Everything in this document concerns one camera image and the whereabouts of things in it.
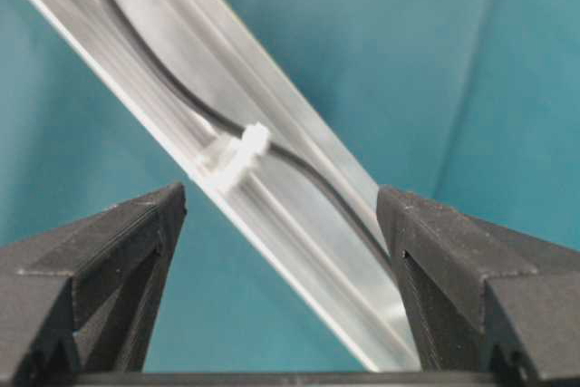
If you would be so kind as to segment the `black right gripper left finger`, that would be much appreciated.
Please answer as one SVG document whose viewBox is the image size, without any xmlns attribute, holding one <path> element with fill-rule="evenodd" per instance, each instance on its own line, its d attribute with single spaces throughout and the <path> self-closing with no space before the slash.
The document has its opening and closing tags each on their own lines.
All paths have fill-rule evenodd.
<svg viewBox="0 0 580 387">
<path fill-rule="evenodd" d="M 1 249 L 1 383 L 136 372 L 186 210 L 179 183 Z"/>
</svg>

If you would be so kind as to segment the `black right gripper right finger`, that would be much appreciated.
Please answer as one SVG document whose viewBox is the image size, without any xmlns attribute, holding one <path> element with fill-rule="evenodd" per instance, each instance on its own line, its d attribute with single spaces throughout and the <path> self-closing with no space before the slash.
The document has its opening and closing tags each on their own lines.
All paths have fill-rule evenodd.
<svg viewBox="0 0 580 387">
<path fill-rule="evenodd" d="M 579 383 L 579 254 L 391 187 L 377 220 L 421 367 Z"/>
</svg>

